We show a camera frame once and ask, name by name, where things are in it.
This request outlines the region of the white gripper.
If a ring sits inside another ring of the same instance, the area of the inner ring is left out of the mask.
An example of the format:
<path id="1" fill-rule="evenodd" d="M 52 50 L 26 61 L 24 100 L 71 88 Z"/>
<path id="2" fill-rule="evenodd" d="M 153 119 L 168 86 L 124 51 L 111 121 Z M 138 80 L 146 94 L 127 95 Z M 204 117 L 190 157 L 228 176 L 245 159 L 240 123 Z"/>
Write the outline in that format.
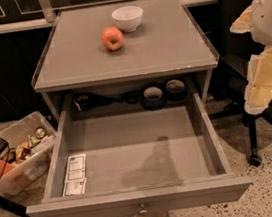
<path id="1" fill-rule="evenodd" d="M 230 31 L 236 34 L 244 34 L 250 29 L 252 39 L 266 48 L 260 55 L 250 58 L 244 109 L 250 115 L 259 115 L 272 101 L 272 0 L 252 0 L 251 7 L 247 7 L 230 26 Z"/>

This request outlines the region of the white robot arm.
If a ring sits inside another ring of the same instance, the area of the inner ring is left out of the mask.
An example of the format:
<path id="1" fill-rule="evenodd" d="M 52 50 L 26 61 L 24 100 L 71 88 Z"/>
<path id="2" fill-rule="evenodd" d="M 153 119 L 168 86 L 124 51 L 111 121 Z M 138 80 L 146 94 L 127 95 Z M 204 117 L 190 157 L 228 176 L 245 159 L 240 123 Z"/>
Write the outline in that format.
<path id="1" fill-rule="evenodd" d="M 232 33 L 250 32 L 253 41 L 265 46 L 260 55 L 252 55 L 247 70 L 244 109 L 259 115 L 272 101 L 272 0 L 252 3 L 230 26 Z"/>

